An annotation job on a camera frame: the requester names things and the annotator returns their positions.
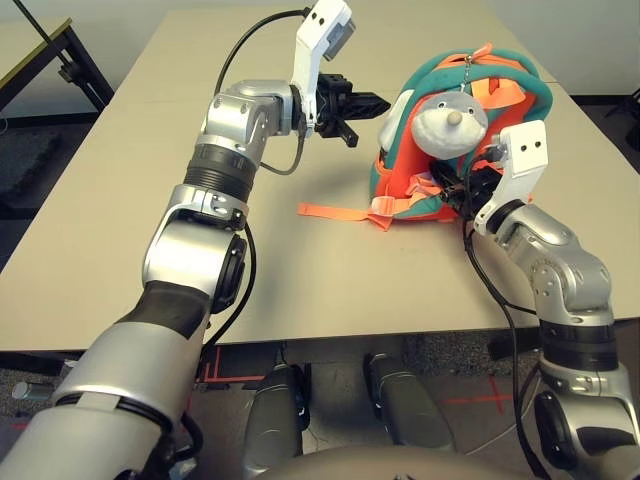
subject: table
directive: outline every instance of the table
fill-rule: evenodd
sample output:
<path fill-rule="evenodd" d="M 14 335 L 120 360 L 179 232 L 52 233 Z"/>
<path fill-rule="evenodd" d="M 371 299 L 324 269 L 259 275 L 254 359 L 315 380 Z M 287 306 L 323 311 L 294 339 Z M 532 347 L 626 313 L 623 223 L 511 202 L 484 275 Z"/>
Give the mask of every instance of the table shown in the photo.
<path fill-rule="evenodd" d="M 428 9 L 419 0 L 351 5 L 356 33 L 322 70 L 390 101 L 419 63 L 441 51 L 489 38 L 524 51 L 474 0 L 430 2 Z M 461 9 L 468 14 L 456 15 L 456 35 L 425 20 L 453 18 Z M 132 308 L 146 247 L 183 178 L 226 52 L 272 12 L 233 7 L 167 15 L 0 274 L 0 350 L 84 349 Z M 293 20 L 278 22 L 247 42 L 229 82 L 289 78 L 296 28 Z M 424 45 L 408 43 L 421 35 L 428 36 Z M 541 74 L 555 105 L 547 122 L 551 163 L 535 200 L 608 266 L 616 316 L 637 316 L 639 177 L 554 78 L 543 68 Z M 257 282 L 223 343 L 506 326 L 464 255 L 459 225 L 394 225 L 383 233 L 296 215 L 301 201 L 366 206 L 381 123 L 352 122 L 356 149 L 312 137 L 293 177 L 258 172 L 249 199 Z M 264 160 L 283 167 L 294 151 L 295 138 L 275 138 Z M 503 293 L 530 306 L 526 279 L 503 253 L 487 239 L 477 251 Z M 537 322 L 514 318 L 522 326 Z"/>
<path fill-rule="evenodd" d="M 82 89 L 98 111 L 113 97 L 113 89 L 71 28 L 71 19 L 47 18 L 39 22 L 47 43 L 27 21 L 0 23 L 0 111 L 52 60 L 66 52 L 71 58 L 70 79 Z M 37 209 L 14 208 L 0 201 L 3 220 L 30 219 Z"/>

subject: gray floor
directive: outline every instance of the gray floor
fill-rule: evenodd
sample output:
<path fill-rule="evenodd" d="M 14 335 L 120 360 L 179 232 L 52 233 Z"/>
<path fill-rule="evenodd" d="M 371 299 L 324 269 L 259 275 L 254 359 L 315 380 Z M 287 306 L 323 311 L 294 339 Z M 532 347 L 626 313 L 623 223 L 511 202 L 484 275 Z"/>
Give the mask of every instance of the gray floor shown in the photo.
<path fill-rule="evenodd" d="M 605 119 L 604 114 L 609 108 L 585 107 L 584 110 L 640 171 L 640 153 L 631 150 L 622 140 L 631 123 L 624 116 Z M 14 206 L 37 207 L 44 201 L 90 125 L 51 128 L 62 132 L 63 146 L 55 159 L 38 172 L 30 189 L 12 201 Z M 11 141 L 11 134 L 12 130 L 9 130 L 0 137 L 0 142 Z M 0 269 L 28 225 L 28 221 L 0 221 Z M 513 422 L 513 410 L 508 400 L 499 405 L 493 400 L 476 400 L 495 394 L 489 381 L 489 371 L 496 374 L 495 385 L 499 393 L 510 392 L 510 365 L 508 361 L 492 364 L 487 359 L 484 352 L 487 334 L 463 337 L 453 335 L 425 339 L 422 336 L 397 335 L 289 342 L 287 360 L 290 363 L 312 363 L 313 366 L 312 420 L 311 427 L 304 433 L 305 453 L 344 445 L 389 443 L 384 427 L 371 413 L 366 396 L 362 357 L 368 352 L 386 351 L 405 360 L 411 358 L 414 366 L 425 372 L 424 382 L 443 409 L 459 451 L 472 450 L 508 428 Z M 625 327 L 618 338 L 621 359 L 630 369 L 637 403 L 639 325 Z M 420 355 L 415 355 L 416 344 L 420 344 Z M 11 387 L 22 379 L 59 381 L 58 378 L 40 378 L 0 370 L 0 457 L 26 422 L 24 417 L 16 418 L 16 414 L 30 415 L 42 407 L 41 404 L 9 400 Z M 190 478 L 239 478 L 242 437 L 252 397 L 251 391 L 242 390 L 238 385 L 225 391 L 193 393 L 191 414 L 201 426 L 206 441 L 200 455 L 200 465 Z M 537 434 L 532 420 L 533 415 L 529 414 L 525 426 L 537 449 Z M 505 468 L 528 473 L 513 431 L 476 455 Z M 552 476 L 566 478 L 557 471 L 553 471 Z"/>

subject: orange backpack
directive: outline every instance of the orange backpack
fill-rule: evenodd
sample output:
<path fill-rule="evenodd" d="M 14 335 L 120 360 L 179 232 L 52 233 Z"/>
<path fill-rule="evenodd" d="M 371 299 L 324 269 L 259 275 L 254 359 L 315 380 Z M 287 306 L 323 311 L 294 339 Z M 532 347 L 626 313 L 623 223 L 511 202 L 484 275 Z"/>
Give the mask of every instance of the orange backpack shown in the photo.
<path fill-rule="evenodd" d="M 460 91 L 461 84 L 483 106 L 489 126 L 471 152 L 437 160 L 418 147 L 409 126 L 426 100 L 442 92 Z M 371 170 L 369 208 L 352 210 L 303 203 L 298 213 L 370 220 L 383 230 L 388 230 L 394 219 L 451 221 L 457 214 L 440 198 L 442 189 L 432 180 L 431 164 L 448 162 L 462 178 L 493 135 L 511 125 L 544 119 L 551 103 L 549 87 L 540 80 L 533 63 L 519 53 L 494 50 L 487 44 L 475 52 L 456 50 L 439 55 L 411 76 L 388 113 L 379 138 L 380 154 Z M 474 169 L 483 166 L 474 164 Z"/>

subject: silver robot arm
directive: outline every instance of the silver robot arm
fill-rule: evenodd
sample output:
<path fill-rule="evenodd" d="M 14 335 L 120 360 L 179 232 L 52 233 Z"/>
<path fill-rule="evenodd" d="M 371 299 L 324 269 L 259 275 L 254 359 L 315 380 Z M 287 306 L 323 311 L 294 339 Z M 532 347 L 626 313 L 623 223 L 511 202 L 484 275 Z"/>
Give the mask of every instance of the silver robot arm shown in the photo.
<path fill-rule="evenodd" d="M 474 226 L 494 235 L 533 291 L 550 388 L 535 400 L 543 453 L 576 478 L 635 478 L 640 434 L 617 358 L 609 272 L 569 228 L 525 204 L 547 164 L 542 122 L 504 129 L 494 143 L 504 175 Z"/>
<path fill-rule="evenodd" d="M 34 417 L 5 457 L 0 478 L 166 474 L 209 315 L 230 306 L 240 285 L 246 242 L 235 232 L 245 226 L 267 138 L 292 129 L 306 136 L 317 129 L 316 96 L 323 98 L 316 92 L 318 64 L 322 53 L 332 57 L 344 44 L 353 29 L 350 17 L 342 0 L 320 0 L 298 31 L 302 47 L 296 62 L 302 63 L 306 51 L 306 75 L 297 66 L 293 85 L 244 81 L 214 97 L 184 182 L 174 188 L 149 245 L 138 304 L 82 356 L 55 391 L 54 407 Z M 343 101 L 360 95 L 350 89 L 348 84 L 349 91 L 341 92 Z M 375 103 L 371 95 L 365 100 Z M 338 108 L 331 111 L 336 117 Z M 337 136 L 326 127 L 323 133 Z"/>

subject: white plush toy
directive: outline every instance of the white plush toy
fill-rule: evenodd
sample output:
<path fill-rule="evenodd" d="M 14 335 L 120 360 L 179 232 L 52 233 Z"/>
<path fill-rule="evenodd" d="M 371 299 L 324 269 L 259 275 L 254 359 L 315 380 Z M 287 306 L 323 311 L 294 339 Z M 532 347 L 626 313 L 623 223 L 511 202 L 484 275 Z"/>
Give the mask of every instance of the white plush toy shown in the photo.
<path fill-rule="evenodd" d="M 482 105 L 471 95 L 445 92 L 422 104 L 411 122 L 411 133 L 423 152 L 448 160 L 473 150 L 488 124 Z"/>

